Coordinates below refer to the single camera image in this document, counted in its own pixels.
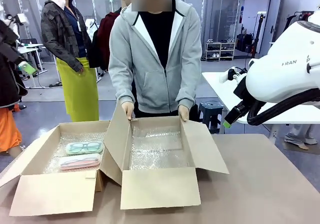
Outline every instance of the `hoodie sleeve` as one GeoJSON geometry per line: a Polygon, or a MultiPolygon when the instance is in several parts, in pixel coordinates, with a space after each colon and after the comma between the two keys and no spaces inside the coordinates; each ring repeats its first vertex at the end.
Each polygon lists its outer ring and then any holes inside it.
{"type": "Polygon", "coordinates": [[[41,36],[43,45],[57,58],[66,62],[75,72],[79,72],[83,67],[81,62],[58,42],[58,26],[55,16],[50,14],[52,11],[45,7],[41,14],[41,36]]]}
{"type": "Polygon", "coordinates": [[[119,16],[112,27],[110,34],[109,74],[116,90],[116,98],[120,103],[135,102],[132,94],[132,53],[129,44],[126,21],[119,16]]]}
{"type": "Polygon", "coordinates": [[[196,103],[196,89],[201,79],[201,22],[196,10],[191,7],[190,24],[182,52],[181,86],[175,99],[178,105],[189,110],[196,103]]]}

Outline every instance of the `bubble wrap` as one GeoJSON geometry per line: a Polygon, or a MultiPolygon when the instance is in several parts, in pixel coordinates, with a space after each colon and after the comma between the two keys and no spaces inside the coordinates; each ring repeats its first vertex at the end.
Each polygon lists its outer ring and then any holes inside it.
{"type": "MultiPolygon", "coordinates": [[[[62,157],[67,157],[66,153],[66,145],[69,143],[80,143],[80,142],[103,142],[105,132],[93,132],[93,133],[68,133],[62,132],[60,137],[60,142],[56,147],[55,152],[51,156],[47,166],[45,167],[43,174],[50,174],[50,173],[60,173],[60,172],[77,172],[83,170],[97,170],[99,166],[87,167],[87,168],[78,168],[78,169],[71,169],[71,170],[60,170],[59,168],[59,160],[62,157]]],[[[100,157],[104,153],[104,145],[102,146],[102,151],[99,153],[100,157]]]]}
{"type": "Polygon", "coordinates": [[[178,127],[132,131],[129,170],[188,167],[178,127]]]}

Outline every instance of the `maroon jacket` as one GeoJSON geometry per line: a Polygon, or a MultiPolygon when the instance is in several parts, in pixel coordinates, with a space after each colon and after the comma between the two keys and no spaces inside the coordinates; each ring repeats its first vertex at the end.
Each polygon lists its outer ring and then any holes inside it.
{"type": "Polygon", "coordinates": [[[109,67],[110,49],[109,39],[111,29],[114,26],[116,18],[120,15],[121,8],[116,12],[109,12],[100,22],[97,33],[97,42],[99,49],[102,53],[103,60],[105,62],[106,69],[109,67]]]}

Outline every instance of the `gray hoodie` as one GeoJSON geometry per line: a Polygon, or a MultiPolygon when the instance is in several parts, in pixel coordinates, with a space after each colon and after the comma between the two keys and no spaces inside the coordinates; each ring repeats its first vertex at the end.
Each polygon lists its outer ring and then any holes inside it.
{"type": "Polygon", "coordinates": [[[121,11],[110,35],[109,73],[120,103],[135,102],[131,92],[135,81],[139,110],[169,113],[179,105],[195,104],[201,78],[201,22],[196,10],[175,0],[166,68],[137,11],[131,5],[121,11]]]}

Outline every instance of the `hand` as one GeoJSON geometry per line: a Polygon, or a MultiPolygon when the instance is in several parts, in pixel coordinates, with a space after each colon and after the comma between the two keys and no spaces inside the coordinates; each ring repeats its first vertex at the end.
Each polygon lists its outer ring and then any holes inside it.
{"type": "Polygon", "coordinates": [[[78,73],[82,74],[82,73],[84,73],[84,71],[85,71],[85,68],[82,66],[81,69],[78,71],[78,73]]]}
{"type": "Polygon", "coordinates": [[[179,116],[181,117],[181,119],[184,122],[189,120],[189,109],[188,109],[188,107],[186,107],[184,105],[179,105],[178,112],[179,112],[179,116]]]}
{"type": "Polygon", "coordinates": [[[122,103],[122,109],[125,111],[128,120],[132,119],[132,113],[134,112],[135,106],[131,101],[125,101],[122,103]]]}

